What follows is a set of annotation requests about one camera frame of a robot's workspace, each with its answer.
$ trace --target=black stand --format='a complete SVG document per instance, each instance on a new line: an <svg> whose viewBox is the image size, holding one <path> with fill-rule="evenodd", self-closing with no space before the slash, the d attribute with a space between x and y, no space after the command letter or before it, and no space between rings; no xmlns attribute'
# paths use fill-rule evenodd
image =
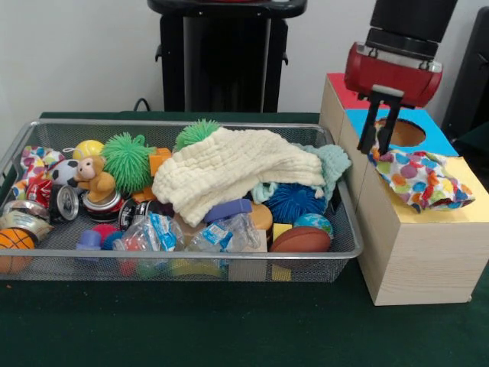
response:
<svg viewBox="0 0 489 367"><path fill-rule="evenodd" d="M162 14L166 111L276 112L288 27L306 0L148 0Z"/></svg>

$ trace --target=blue panel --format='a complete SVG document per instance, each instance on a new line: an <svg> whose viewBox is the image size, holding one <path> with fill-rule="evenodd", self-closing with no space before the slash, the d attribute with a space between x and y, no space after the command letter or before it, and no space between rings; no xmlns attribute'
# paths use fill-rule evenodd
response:
<svg viewBox="0 0 489 367"><path fill-rule="evenodd" d="M367 118L368 110L348 109L346 114L349 117L353 128L357 132L358 138L360 138L361 132L364 128L365 119ZM386 118L388 114L388 109L379 109L377 120ZM401 109L399 119L406 119L418 125L426 133L426 139L416 147L398 147L397 145L390 145L392 149L399 149L401 151L405 151L406 153L413 153L414 151L428 151L449 157L458 157L457 151L452 147L442 130L440 130L438 125L432 120L431 116L424 109Z"/></svg>

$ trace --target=blue spiky ball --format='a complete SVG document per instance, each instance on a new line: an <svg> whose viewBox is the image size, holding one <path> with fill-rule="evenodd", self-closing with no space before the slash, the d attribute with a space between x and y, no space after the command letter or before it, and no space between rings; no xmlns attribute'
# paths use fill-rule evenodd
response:
<svg viewBox="0 0 489 367"><path fill-rule="evenodd" d="M316 199L315 193L311 187L298 183L281 183L264 204L272 212L275 223L293 224L307 213L324 214L325 197Z"/></svg>

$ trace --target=round hole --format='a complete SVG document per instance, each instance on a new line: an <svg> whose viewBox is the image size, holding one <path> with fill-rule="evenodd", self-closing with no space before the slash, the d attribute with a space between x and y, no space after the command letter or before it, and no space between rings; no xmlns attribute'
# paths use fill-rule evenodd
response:
<svg viewBox="0 0 489 367"><path fill-rule="evenodd" d="M405 119L397 119L390 143L398 147L416 147L426 139L426 133L414 122Z"/></svg>

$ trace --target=orange basketball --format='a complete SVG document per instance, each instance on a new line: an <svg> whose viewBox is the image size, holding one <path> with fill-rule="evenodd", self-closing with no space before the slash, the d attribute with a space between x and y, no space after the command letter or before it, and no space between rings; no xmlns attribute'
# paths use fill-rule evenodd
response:
<svg viewBox="0 0 489 367"><path fill-rule="evenodd" d="M2 256L3 249L33 250L34 241L22 229L8 228L0 231L0 273L17 274L32 261L31 256Z"/></svg>

